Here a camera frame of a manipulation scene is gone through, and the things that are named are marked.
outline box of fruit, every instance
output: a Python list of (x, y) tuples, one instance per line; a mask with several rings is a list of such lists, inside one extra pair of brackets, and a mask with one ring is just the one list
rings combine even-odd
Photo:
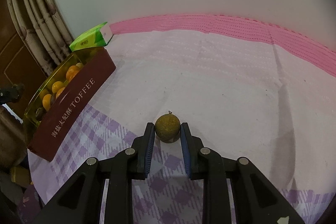
[(115, 69), (103, 47), (71, 53), (38, 89), (25, 111), (27, 148), (52, 161), (83, 108)]

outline pink tablecloth border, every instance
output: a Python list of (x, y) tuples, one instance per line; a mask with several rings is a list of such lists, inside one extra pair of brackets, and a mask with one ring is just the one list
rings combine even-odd
[(278, 45), (291, 54), (336, 76), (336, 53), (312, 39), (257, 20), (224, 15), (162, 15), (126, 20), (110, 24), (113, 34), (195, 30), (216, 33), (245, 41)]

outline screw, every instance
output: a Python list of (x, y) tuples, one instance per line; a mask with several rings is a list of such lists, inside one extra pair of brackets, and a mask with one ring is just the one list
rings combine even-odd
[(133, 155), (135, 153), (135, 149), (134, 148), (127, 148), (125, 150), (126, 155)]
[(95, 158), (88, 158), (88, 159), (86, 160), (86, 163), (87, 163), (88, 165), (94, 165), (96, 162), (97, 162), (97, 160), (96, 160)]
[(203, 148), (200, 149), (200, 152), (204, 155), (207, 155), (211, 152), (211, 150), (207, 147), (203, 147)]
[(239, 159), (239, 163), (242, 164), (242, 165), (247, 165), (249, 164), (249, 160), (247, 158), (240, 158)]

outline wooden cabinet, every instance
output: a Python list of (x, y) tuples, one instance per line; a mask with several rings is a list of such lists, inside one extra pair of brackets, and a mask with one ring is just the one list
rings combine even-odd
[(6, 0), (0, 0), (0, 87), (23, 83), (25, 91), (8, 106), (20, 117), (46, 75), (22, 42), (13, 25)]

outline maroon box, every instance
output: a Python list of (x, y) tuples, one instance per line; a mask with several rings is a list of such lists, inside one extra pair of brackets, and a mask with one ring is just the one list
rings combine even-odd
[[(41, 91), (50, 90), (48, 83), (52, 79), (54, 79), (52, 82), (55, 82), (62, 77), (65, 78), (66, 70), (78, 60), (84, 67), (68, 83), (42, 121), (38, 122), (34, 114), (42, 105), (42, 100), (39, 98)], [(75, 51), (64, 60), (37, 91), (25, 111), (27, 148), (47, 161), (52, 161), (79, 114), (115, 69), (110, 55), (103, 47)]]

